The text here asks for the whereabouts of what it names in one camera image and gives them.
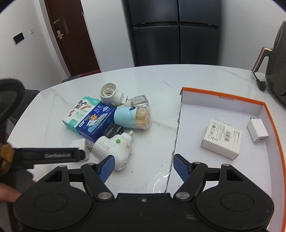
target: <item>floor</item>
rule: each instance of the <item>floor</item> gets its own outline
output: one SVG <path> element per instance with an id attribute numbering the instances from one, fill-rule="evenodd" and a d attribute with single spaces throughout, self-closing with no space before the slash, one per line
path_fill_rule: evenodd
<path id="1" fill-rule="evenodd" d="M 64 82 L 67 82 L 67 81 L 71 81 L 71 80 L 74 80 L 74 79 L 77 79 L 77 78 L 80 78 L 80 77 L 85 77 L 85 76 L 89 76 L 89 75 L 92 75 L 92 74 L 96 74 L 96 73 L 100 73 L 100 70 L 95 70 L 95 71 L 92 71 L 92 72 L 88 72 L 88 73 L 84 73 L 84 74 L 79 74 L 79 75 L 76 75 L 76 76 L 70 76 L 68 77 L 67 79 L 64 79 L 62 81 L 62 83 Z"/>

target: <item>barcode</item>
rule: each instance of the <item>barcode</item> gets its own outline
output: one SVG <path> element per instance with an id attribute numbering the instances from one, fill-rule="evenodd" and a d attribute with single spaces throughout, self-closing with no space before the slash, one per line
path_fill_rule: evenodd
<path id="1" fill-rule="evenodd" d="M 229 142 L 229 137 L 230 137 L 231 133 L 229 131 L 225 132 L 225 141 Z"/>

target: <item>wooden door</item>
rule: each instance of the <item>wooden door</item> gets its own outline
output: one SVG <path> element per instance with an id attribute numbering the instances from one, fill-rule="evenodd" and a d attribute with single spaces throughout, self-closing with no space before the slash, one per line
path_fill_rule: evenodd
<path id="1" fill-rule="evenodd" d="M 80 0 L 45 0 L 61 54 L 72 76 L 99 70 Z"/>

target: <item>small white box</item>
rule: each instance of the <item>small white box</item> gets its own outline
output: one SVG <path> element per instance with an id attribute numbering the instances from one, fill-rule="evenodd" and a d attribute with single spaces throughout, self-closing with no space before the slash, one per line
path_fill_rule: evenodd
<path id="1" fill-rule="evenodd" d="M 239 155 L 241 131 L 211 119 L 201 147 L 234 160 Z"/>
<path id="2" fill-rule="evenodd" d="M 254 143 L 264 142 L 269 134 L 260 118 L 253 118 L 247 124 L 247 129 Z"/>

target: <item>white charger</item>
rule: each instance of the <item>white charger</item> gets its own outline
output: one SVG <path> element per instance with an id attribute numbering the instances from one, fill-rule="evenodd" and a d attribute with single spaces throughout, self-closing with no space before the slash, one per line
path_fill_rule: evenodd
<path id="1" fill-rule="evenodd" d="M 107 83 L 101 87 L 100 99 L 105 105 L 118 107 L 125 104 L 127 96 L 119 91 L 115 84 Z"/>
<path id="2" fill-rule="evenodd" d="M 264 142 L 269 137 L 263 121 L 259 118 L 251 117 L 247 129 L 254 143 Z"/>
<path id="3" fill-rule="evenodd" d="M 122 170 L 127 164 L 128 157 L 131 153 L 132 133 L 122 133 L 112 138 L 106 136 L 100 137 L 93 145 L 92 154 L 100 161 L 104 160 L 108 155 L 115 158 L 115 170 Z"/>

